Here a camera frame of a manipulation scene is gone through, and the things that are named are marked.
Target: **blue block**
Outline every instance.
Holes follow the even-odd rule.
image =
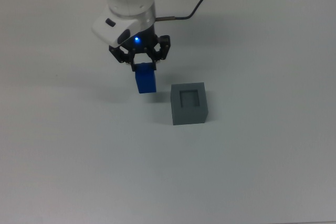
[[[135,79],[140,94],[156,93],[155,73],[152,63],[136,64]]]

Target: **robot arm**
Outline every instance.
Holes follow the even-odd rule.
[[[113,48],[150,28],[155,22],[154,0],[108,0],[93,32]]]
[[[164,60],[170,49],[169,36],[158,37],[154,23],[154,0],[108,0],[92,27],[93,32],[109,45],[109,51],[118,62],[131,65],[140,93],[156,92],[156,63]],[[160,44],[159,51],[154,48],[157,44]],[[135,64],[136,54],[147,54],[152,62]]]

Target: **square hole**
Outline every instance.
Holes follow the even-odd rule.
[[[197,90],[180,91],[181,107],[192,108],[200,106],[200,98]]]

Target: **white table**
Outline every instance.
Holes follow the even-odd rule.
[[[146,95],[90,31],[105,4],[0,0],[1,223],[336,219],[336,0],[206,0],[159,23],[172,48]],[[189,82],[208,121],[173,126]]]

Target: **black cable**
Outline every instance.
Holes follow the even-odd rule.
[[[194,16],[195,12],[197,11],[197,9],[199,8],[199,6],[201,5],[201,3],[204,0],[200,0],[196,7],[194,8],[194,10],[190,13],[189,16],[186,17],[175,17],[175,16],[171,16],[171,17],[160,17],[160,18],[156,18],[155,21],[156,22],[160,22],[160,21],[168,21],[168,20],[186,20],[186,19],[190,19],[192,16]]]

